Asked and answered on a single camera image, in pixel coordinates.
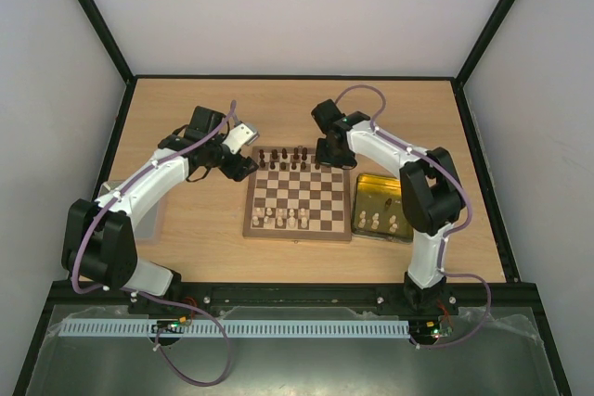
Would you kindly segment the wooden chess board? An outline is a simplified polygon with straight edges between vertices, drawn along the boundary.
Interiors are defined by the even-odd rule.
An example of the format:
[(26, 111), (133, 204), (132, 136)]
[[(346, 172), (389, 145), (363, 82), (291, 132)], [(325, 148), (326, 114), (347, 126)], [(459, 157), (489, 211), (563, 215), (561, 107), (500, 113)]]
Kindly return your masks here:
[(312, 147), (254, 147), (258, 170), (247, 188), (246, 238), (349, 242), (351, 177), (316, 162)]

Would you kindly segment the yellow tin tray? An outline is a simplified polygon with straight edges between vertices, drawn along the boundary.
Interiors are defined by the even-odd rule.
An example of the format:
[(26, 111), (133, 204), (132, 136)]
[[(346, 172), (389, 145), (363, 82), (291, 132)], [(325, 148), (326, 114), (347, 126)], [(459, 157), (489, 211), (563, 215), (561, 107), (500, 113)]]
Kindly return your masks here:
[(355, 183), (351, 229), (355, 236), (411, 244), (413, 228), (404, 215), (400, 181), (360, 173)]

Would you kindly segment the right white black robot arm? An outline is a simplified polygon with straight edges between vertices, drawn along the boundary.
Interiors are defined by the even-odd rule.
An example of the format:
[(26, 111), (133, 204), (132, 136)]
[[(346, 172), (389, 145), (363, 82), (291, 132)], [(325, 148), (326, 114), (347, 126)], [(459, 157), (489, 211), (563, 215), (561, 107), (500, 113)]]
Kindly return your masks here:
[(316, 143), (319, 164), (340, 169), (357, 165), (364, 156), (400, 182), (402, 210), (413, 228), (413, 250), (405, 273), (408, 309), (427, 313), (446, 283), (444, 257), (449, 235), (468, 207), (453, 160), (447, 150), (415, 147), (386, 132), (360, 112), (346, 115), (331, 99), (316, 105), (311, 115), (323, 134)]

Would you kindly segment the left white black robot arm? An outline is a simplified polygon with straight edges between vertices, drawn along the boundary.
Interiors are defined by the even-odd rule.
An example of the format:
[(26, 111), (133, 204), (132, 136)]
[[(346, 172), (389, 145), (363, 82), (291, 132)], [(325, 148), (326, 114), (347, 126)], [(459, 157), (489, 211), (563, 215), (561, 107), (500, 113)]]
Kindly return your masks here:
[(236, 110), (221, 113), (195, 107), (189, 123), (164, 137), (149, 159), (120, 185), (94, 200), (79, 199), (68, 212), (61, 263), (78, 294), (125, 289), (164, 296), (175, 272), (143, 260), (136, 228), (168, 192), (198, 169), (219, 170), (240, 182), (258, 164), (241, 150), (258, 130), (240, 121)]

